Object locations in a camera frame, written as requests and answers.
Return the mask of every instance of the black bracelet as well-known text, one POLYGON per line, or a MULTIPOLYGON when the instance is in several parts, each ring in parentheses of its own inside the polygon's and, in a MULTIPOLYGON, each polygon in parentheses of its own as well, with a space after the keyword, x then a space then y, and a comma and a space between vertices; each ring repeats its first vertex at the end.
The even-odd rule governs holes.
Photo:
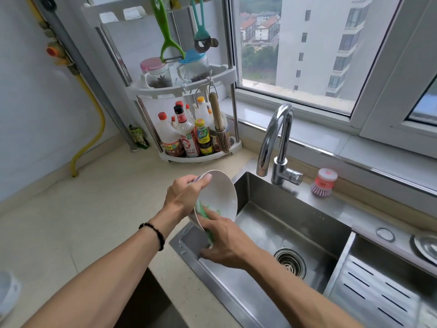
POLYGON ((161 234, 161 232, 158 229, 156 229, 149 222, 145 222, 145 223, 140 224, 138 229, 141 229, 144 226, 148 226, 149 228, 152 228, 156 232, 156 234, 158 235, 158 239, 160 240, 160 244, 161 244, 160 251, 162 251, 164 249, 164 244, 165 244, 165 238, 164 238, 163 234, 161 234))

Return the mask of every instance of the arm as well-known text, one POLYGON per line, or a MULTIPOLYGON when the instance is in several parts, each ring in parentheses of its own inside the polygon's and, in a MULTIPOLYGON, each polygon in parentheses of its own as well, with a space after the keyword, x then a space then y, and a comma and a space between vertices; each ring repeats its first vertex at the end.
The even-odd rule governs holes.
MULTIPOLYGON (((211 180, 206 175, 188 185, 195 178, 175 180, 164 207, 149 221, 165 239, 191 212, 200 190, 211 180)), ((113 327, 159 248, 155 231, 141 228, 63 286, 23 327, 113 327)))
POLYGON ((210 220, 199 218, 199 222, 212 232, 215 242, 211 249, 203 249, 201 256, 228 267, 246 270, 292 327, 362 327, 336 304, 290 274, 231 220, 212 210, 205 211, 210 220))

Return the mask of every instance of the hand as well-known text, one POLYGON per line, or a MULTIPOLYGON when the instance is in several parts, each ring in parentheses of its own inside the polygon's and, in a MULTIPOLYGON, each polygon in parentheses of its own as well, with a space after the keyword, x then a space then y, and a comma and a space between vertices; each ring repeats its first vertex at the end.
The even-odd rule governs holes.
POLYGON ((200 251, 202 258, 231 268, 246 269, 251 258, 262 251, 234 222, 204 207, 210 218, 199 217, 199 223, 212 232, 214 245, 200 251))
POLYGON ((175 179, 171 187, 167 189, 163 208, 176 206, 180 211, 178 216, 180 220, 194 209, 200 191, 209 184, 212 176, 206 174, 197 182, 192 183, 196 178, 195 175, 187 175, 175 179))

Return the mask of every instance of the house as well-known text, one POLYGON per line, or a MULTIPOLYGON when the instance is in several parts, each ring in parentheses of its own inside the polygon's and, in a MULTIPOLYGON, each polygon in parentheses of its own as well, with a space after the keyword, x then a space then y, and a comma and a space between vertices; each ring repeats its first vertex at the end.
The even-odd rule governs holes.
POLYGON ((280 23, 276 16, 270 17, 267 21, 258 25, 255 29, 254 41, 270 41, 279 33, 280 23))
POLYGON ((255 36, 256 28, 255 18, 249 18, 240 25, 241 41, 249 41, 255 36))
POLYGON ((256 18, 257 26, 259 26, 271 17, 276 17, 277 19, 279 19, 279 13, 275 11, 263 11, 262 13, 250 14, 250 17, 256 18))
POLYGON ((249 13, 241 13, 240 14, 240 23, 247 21, 250 18, 249 13))

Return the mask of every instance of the glass pane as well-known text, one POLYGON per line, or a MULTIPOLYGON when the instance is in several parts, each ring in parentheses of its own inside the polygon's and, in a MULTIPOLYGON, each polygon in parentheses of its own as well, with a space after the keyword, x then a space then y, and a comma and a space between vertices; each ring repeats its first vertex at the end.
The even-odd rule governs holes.
POLYGON ((350 115, 399 1, 239 0, 239 86, 350 115))
POLYGON ((418 121, 437 126, 437 81, 434 78, 431 86, 423 94, 413 108, 410 116, 407 118, 410 121, 418 121))

